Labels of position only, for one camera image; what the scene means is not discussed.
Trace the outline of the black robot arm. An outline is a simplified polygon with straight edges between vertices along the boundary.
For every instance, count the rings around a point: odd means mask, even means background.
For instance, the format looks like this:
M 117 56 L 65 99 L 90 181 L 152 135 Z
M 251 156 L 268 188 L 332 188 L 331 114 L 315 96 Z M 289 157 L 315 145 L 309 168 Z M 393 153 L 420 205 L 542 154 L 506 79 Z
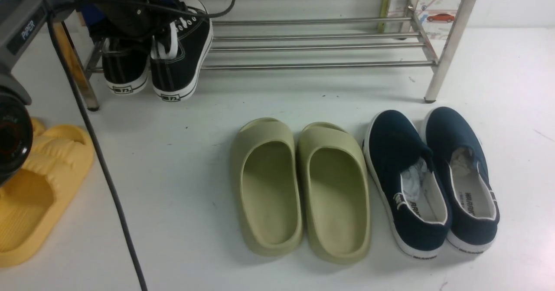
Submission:
M 32 103 L 12 69 L 46 23 L 64 21 L 93 4 L 109 21 L 101 35 L 145 40 L 161 27 L 161 13 L 173 13 L 159 0 L 1 0 L 1 183 L 18 171 L 30 153 L 33 129 L 26 107 Z

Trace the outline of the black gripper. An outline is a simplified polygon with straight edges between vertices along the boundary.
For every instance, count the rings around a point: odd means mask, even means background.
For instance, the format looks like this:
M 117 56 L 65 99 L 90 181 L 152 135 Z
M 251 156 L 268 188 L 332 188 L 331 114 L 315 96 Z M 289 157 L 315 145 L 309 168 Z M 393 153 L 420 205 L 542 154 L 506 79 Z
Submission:
M 139 42 L 161 32 L 174 14 L 146 7 L 144 3 L 170 8 L 171 0 L 88 0 L 85 23 L 93 42 L 125 39 Z

